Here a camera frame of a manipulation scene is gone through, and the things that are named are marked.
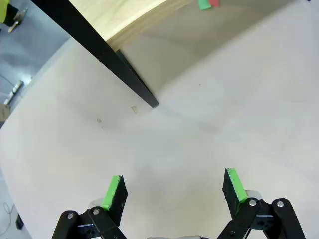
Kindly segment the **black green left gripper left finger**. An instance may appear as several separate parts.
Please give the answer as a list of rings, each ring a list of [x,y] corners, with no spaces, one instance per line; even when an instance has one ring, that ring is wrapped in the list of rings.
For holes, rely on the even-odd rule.
[[[82,214],[68,210],[60,215],[53,239],[125,239],[120,222],[128,191],[124,177],[112,177],[101,205]]]

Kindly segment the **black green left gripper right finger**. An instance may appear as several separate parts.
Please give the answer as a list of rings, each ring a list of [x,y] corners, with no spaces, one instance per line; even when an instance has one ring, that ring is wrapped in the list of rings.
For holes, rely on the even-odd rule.
[[[219,239],[246,239],[252,230],[262,230],[268,239],[304,239],[291,202],[286,198],[266,203],[260,193],[245,190],[234,168],[226,168],[222,191],[231,220]]]

